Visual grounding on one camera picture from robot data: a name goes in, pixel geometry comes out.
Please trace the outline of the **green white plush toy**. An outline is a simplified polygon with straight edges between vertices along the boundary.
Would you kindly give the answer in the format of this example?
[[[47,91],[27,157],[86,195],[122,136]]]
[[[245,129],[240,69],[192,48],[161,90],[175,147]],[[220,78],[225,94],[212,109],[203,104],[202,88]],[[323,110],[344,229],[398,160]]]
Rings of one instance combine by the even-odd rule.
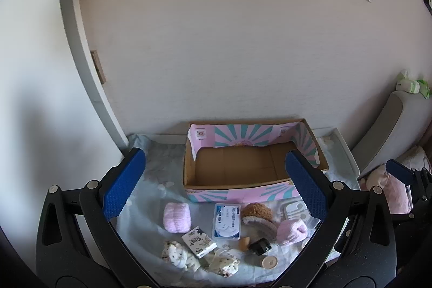
[[[423,79],[413,80],[409,78],[409,71],[404,69],[399,72],[396,85],[396,91],[404,91],[409,94],[420,94],[425,99],[431,98],[431,86]]]

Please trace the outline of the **floral tissue pack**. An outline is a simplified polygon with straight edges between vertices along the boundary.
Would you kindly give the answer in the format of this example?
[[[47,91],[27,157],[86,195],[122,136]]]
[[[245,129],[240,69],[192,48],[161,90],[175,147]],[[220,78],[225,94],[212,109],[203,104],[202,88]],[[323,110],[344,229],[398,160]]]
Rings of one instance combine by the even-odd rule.
[[[182,236],[182,240],[189,250],[202,259],[217,248],[217,244],[199,226]]]

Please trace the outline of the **floral light blue tablecloth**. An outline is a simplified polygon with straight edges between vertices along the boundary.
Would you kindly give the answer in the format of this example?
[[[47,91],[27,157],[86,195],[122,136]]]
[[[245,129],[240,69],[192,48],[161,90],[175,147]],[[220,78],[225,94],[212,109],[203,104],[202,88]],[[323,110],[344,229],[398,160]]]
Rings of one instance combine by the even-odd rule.
[[[217,244],[220,251],[240,261],[238,272],[229,278],[207,271],[206,262],[196,272],[186,272],[163,261],[165,242],[182,242],[181,235],[167,232],[164,228],[163,212],[169,202],[189,202],[182,185],[185,138],[131,134],[128,139],[132,148],[144,151],[146,169],[116,219],[116,230],[139,263],[160,285],[256,287],[277,279],[308,243],[304,239],[291,245],[273,245],[269,255],[277,257],[278,264],[267,270],[260,265],[260,257],[252,252],[241,252],[237,241],[220,241]]]

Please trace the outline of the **white floral cloth bundle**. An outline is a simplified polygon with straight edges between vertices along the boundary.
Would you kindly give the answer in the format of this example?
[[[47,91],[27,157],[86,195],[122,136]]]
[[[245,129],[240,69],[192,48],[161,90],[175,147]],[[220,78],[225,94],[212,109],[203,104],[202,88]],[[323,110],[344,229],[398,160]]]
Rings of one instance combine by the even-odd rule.
[[[166,241],[161,254],[163,261],[171,263],[174,267],[183,270],[196,272],[201,263],[182,244],[176,241]]]

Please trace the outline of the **grey chair backrest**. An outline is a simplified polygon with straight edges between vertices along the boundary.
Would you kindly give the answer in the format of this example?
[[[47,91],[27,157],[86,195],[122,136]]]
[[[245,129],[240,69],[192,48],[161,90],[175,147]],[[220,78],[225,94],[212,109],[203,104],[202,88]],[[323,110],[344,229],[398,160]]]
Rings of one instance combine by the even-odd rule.
[[[430,123],[430,99],[404,91],[390,94],[378,118],[352,150],[360,177],[416,145]]]

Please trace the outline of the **white earphone case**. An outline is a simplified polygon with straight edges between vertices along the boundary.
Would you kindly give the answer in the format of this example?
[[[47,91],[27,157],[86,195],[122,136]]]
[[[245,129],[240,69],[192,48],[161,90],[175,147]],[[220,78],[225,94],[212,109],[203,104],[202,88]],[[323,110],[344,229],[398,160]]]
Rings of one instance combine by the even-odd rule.
[[[282,209],[285,219],[300,219],[306,222],[311,217],[306,204],[302,200],[286,203]]]

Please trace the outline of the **brown fuzzy slipper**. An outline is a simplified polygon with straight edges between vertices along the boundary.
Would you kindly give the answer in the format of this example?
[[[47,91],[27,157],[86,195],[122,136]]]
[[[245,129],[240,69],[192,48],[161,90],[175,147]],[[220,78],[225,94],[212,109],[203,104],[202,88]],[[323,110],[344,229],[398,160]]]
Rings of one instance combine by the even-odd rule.
[[[258,202],[247,204],[241,215],[244,225],[258,229],[270,242],[276,241],[278,228],[273,222],[271,209],[266,205]]]

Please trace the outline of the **pink fluffy towel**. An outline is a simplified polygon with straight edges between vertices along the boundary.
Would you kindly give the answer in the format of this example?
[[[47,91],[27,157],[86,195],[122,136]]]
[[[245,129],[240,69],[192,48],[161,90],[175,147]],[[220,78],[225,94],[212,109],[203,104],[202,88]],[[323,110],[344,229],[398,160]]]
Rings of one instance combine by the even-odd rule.
[[[191,230],[190,207],[187,203],[169,202],[163,212],[163,226],[170,233],[185,234]]]

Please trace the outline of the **pink teal cardboard box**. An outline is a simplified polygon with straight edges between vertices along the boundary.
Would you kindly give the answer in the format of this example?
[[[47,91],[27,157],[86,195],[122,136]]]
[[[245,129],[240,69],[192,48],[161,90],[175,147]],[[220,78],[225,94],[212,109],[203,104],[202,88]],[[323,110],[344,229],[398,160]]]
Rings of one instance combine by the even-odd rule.
[[[193,202],[249,203],[298,196],[286,155],[298,150],[318,170],[329,165],[303,118],[192,122],[183,187]]]

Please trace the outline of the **black round jar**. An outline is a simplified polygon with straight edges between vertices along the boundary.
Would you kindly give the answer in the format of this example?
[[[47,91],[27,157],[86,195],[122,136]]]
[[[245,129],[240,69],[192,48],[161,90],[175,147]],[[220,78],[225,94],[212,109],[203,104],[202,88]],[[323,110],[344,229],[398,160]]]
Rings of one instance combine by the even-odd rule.
[[[261,238],[249,245],[249,249],[257,256],[264,255],[272,249],[270,242],[266,238]]]

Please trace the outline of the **floral drawstring pouch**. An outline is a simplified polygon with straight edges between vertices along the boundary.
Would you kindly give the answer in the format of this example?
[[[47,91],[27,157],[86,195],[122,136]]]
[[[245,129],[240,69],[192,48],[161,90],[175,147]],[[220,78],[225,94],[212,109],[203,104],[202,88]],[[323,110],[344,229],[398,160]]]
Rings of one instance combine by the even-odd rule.
[[[207,271],[224,278],[233,276],[239,271],[240,259],[226,250],[210,252],[204,257],[207,262]]]

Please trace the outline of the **small wooden wall block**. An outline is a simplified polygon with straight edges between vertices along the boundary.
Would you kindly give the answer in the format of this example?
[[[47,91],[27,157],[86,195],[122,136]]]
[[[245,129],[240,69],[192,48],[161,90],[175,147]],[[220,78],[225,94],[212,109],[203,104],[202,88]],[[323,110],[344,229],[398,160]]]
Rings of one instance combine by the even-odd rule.
[[[94,63],[95,70],[96,70],[97,76],[99,78],[99,81],[102,85],[104,85],[106,83],[106,76],[104,74],[103,67],[102,67],[102,64],[100,62],[98,53],[95,50],[91,50],[90,54],[91,54],[92,61]]]

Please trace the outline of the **white blue wipes packet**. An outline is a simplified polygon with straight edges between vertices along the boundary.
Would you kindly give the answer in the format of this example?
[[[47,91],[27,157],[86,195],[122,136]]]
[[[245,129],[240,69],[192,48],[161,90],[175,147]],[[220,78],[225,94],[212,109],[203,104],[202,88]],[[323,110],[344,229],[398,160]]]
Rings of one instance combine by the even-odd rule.
[[[241,237],[241,206],[216,203],[212,237],[220,240],[239,240]]]

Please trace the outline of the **orange makeup sponge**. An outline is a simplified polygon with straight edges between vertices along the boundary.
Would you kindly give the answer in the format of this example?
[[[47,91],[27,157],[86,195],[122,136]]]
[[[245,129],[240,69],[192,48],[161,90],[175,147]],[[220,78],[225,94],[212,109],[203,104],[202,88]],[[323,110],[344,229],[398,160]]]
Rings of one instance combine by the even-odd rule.
[[[242,252],[247,252],[250,246],[250,237],[241,237],[238,241],[238,248]]]

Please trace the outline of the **white curved door frame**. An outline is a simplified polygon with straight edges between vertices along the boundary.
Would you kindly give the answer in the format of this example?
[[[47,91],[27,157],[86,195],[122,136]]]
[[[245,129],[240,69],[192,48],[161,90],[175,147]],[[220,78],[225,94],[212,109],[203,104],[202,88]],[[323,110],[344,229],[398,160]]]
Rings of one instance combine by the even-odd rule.
[[[59,0],[65,34],[77,73],[96,114],[117,148],[124,152],[129,142],[110,106],[97,73],[86,37],[79,0]]]

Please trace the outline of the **beige round wooden cap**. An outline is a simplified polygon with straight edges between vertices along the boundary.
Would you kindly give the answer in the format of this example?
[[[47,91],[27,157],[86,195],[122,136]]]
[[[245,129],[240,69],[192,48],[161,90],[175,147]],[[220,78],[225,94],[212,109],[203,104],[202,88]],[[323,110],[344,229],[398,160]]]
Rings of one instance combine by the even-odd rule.
[[[266,270],[271,270],[278,265],[278,258],[272,255],[262,256],[260,266]]]

